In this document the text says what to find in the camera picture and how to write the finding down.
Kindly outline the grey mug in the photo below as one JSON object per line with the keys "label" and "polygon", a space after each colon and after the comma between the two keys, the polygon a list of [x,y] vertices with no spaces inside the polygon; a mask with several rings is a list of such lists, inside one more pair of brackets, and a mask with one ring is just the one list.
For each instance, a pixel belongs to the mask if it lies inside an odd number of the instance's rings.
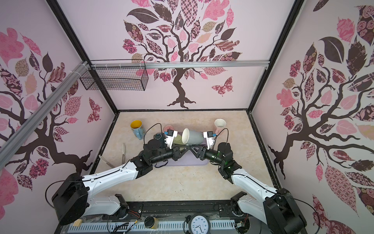
{"label": "grey mug", "polygon": [[198,145],[204,142],[202,132],[193,131],[185,128],[182,132],[182,143],[185,145]]}

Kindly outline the pink patterned mug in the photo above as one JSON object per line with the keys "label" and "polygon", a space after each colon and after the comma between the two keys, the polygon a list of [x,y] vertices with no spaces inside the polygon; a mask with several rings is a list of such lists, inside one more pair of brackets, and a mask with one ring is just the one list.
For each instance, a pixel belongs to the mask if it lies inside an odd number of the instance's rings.
{"label": "pink patterned mug", "polygon": [[223,119],[216,119],[214,121],[214,125],[215,125],[215,134],[219,134],[227,125],[226,121],[223,120]]}

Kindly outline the blue butterfly mug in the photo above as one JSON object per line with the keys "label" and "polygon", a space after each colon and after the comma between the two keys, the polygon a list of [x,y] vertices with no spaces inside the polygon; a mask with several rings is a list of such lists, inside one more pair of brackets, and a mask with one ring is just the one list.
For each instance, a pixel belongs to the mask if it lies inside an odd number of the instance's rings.
{"label": "blue butterfly mug", "polygon": [[135,120],[131,123],[130,125],[131,129],[132,129],[132,132],[133,134],[139,139],[139,140],[142,140],[144,138],[144,135],[145,135],[145,130],[144,130],[144,127],[143,127],[143,123],[142,121],[140,120]]}

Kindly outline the light green mug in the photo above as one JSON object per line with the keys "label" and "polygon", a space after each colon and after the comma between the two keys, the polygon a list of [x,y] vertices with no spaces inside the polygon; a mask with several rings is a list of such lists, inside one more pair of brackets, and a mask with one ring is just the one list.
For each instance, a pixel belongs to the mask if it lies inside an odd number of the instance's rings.
{"label": "light green mug", "polygon": [[181,135],[177,135],[174,140],[173,140],[173,144],[179,144],[179,145],[183,145],[183,142],[182,142],[182,136]]}

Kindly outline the dark green mug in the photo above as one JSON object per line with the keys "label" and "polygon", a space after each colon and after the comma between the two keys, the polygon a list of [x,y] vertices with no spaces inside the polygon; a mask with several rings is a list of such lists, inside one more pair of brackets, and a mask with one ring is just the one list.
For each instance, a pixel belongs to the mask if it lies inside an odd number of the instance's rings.
{"label": "dark green mug", "polygon": [[156,140],[163,140],[164,135],[162,133],[156,133],[153,138]]}

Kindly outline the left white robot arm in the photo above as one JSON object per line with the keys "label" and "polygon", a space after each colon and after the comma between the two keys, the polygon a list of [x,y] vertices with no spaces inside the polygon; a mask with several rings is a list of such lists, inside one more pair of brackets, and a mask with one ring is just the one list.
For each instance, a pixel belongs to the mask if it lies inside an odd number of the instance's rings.
{"label": "left white robot arm", "polygon": [[143,145],[143,150],[136,157],[123,165],[97,174],[69,175],[52,196],[59,224],[67,225],[82,216],[92,215],[94,206],[89,199],[120,183],[146,175],[159,162],[169,159],[177,161],[190,149],[190,146],[180,144],[162,148],[158,140],[152,139]]}

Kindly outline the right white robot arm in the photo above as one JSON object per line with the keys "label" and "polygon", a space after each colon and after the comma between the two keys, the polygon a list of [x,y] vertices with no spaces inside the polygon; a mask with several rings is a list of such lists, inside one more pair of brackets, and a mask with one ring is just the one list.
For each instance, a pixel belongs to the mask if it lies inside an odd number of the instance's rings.
{"label": "right white robot arm", "polygon": [[192,145],[188,149],[196,158],[218,164],[223,179],[253,197],[239,198],[238,207],[241,212],[266,224],[271,233],[299,234],[307,226],[306,219],[289,191],[277,190],[251,176],[234,160],[229,143],[220,143],[217,151],[203,145]]}

